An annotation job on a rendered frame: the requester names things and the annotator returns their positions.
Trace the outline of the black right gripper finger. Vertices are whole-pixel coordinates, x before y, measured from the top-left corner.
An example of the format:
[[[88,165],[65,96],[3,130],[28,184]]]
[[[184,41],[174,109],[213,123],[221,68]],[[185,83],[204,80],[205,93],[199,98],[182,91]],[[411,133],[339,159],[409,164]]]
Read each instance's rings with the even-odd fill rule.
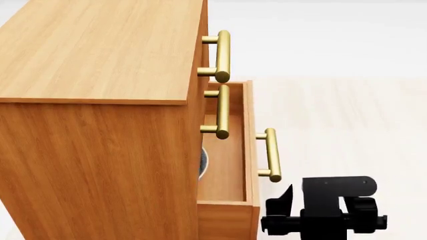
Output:
[[[294,191],[290,185],[278,198],[266,200],[266,215],[283,215],[289,217],[292,211]]]
[[[345,197],[348,214],[352,217],[377,217],[378,208],[372,197]]]

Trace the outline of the open wooden drawer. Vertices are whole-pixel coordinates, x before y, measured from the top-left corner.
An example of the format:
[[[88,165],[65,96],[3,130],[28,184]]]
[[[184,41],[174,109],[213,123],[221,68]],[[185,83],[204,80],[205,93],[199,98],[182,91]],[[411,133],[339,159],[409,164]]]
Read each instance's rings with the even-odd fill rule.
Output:
[[[207,169],[198,185],[199,240],[256,240],[260,190],[253,85],[230,82],[230,135],[206,133]]]

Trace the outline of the black bowl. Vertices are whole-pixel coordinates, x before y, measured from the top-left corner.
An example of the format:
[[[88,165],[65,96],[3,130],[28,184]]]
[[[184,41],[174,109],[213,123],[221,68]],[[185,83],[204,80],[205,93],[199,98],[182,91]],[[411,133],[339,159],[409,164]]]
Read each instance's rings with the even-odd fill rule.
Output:
[[[198,177],[199,181],[205,175],[207,168],[208,168],[208,165],[209,165],[209,156],[208,156],[205,148],[202,147],[201,148],[201,158],[200,158],[200,163],[199,163],[199,177]]]

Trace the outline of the wooden three-drawer cabinet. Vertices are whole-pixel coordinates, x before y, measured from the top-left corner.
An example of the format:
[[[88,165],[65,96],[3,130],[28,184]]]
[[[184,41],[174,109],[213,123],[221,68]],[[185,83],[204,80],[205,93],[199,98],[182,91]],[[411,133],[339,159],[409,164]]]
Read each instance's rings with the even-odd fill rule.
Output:
[[[207,0],[29,0],[0,27],[0,200],[25,240],[197,240]]]

